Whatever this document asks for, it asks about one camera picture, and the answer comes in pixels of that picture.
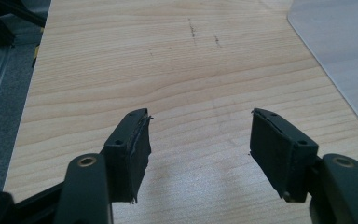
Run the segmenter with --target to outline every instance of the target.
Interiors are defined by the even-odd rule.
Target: light wood tabletop
[[[152,154],[115,223],[310,223],[250,156],[252,110],[274,111],[319,155],[358,160],[358,118],[290,26],[291,0],[53,0],[5,191],[64,179],[142,107]]]

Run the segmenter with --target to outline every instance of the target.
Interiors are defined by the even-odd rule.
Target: gray carpet
[[[32,1],[28,8],[46,18],[49,3],[49,0]],[[40,42],[42,35],[40,27],[28,21],[12,15],[6,15],[1,19],[16,35],[16,39],[14,47],[9,51],[6,72],[0,83],[0,190],[5,184],[33,73],[35,46]]]

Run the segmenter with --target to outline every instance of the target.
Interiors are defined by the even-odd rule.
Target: translucent plastic sheet
[[[358,0],[294,0],[288,19],[358,115]]]

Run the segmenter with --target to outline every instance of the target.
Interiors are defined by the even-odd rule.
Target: wood grain
[[[249,156],[251,111],[293,122],[319,155],[358,160],[358,118],[286,19],[290,0],[52,1],[5,191],[16,201],[99,152],[147,107],[152,155],[116,223],[310,223]]]

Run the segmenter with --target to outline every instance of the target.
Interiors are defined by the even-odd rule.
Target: stain
[[[188,26],[190,26],[191,36],[193,37],[194,45],[196,44],[196,29],[194,28],[193,24],[191,23],[191,19],[188,18]]]
[[[216,42],[218,48],[222,48],[222,46],[220,46],[219,38],[217,38],[217,36],[214,37],[214,42]]]

